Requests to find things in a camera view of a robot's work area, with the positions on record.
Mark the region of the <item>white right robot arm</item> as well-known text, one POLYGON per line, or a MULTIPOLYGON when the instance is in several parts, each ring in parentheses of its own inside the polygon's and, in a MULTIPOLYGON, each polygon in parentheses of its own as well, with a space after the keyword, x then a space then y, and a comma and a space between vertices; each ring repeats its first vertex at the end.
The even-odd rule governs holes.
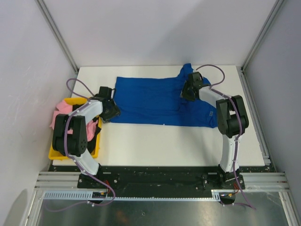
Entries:
POLYGON ((222 158, 219 168, 223 171, 217 177, 217 184, 228 189, 238 176, 238 146, 242 135, 249 126, 243 98, 229 96, 205 84, 199 72, 190 73, 185 81, 181 97, 189 101, 205 101, 216 108, 217 127, 222 134, 222 158))

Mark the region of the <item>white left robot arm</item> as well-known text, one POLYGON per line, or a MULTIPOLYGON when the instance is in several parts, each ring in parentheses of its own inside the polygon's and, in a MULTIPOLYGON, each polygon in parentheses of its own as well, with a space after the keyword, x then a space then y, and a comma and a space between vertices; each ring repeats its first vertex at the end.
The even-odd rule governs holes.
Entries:
POLYGON ((95 118, 107 123, 120 115, 120 109, 113 99, 115 93, 116 89, 101 86, 97 94, 84 99, 84 104, 55 118, 52 148, 72 159, 82 174, 89 175, 87 182, 93 188, 101 187, 104 177, 98 173, 101 166, 87 147, 87 125, 95 118))

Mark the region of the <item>blue t shirt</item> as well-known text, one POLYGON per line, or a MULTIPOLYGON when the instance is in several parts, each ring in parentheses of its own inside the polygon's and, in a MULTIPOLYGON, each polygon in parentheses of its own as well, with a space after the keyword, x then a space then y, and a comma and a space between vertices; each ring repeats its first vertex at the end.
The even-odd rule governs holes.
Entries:
POLYGON ((114 101, 121 113, 111 122, 216 128, 215 107, 180 96, 192 72, 191 64, 185 64, 179 74, 171 78, 117 77, 114 101))

